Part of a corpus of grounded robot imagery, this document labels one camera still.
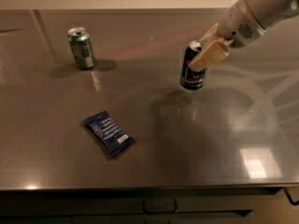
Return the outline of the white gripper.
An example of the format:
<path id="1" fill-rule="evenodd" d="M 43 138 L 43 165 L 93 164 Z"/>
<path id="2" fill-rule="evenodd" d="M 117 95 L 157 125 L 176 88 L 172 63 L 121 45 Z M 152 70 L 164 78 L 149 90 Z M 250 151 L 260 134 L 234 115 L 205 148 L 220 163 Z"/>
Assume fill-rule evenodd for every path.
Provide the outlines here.
<path id="1" fill-rule="evenodd" d="M 195 72 L 225 59 L 233 48 L 248 46 L 265 34 L 265 29 L 253 15 L 247 0 L 238 0 L 200 40 L 190 42 L 192 48 L 201 50 L 188 66 Z"/>

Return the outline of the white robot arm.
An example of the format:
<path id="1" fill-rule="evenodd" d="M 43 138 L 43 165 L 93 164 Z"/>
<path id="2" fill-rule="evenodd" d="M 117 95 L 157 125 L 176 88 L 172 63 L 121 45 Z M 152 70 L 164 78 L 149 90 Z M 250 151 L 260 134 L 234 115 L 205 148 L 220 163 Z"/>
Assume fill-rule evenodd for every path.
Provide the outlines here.
<path id="1" fill-rule="evenodd" d="M 299 0 L 238 0 L 200 38 L 204 46 L 189 63 L 198 72 L 262 37 L 274 24 L 299 14 Z"/>

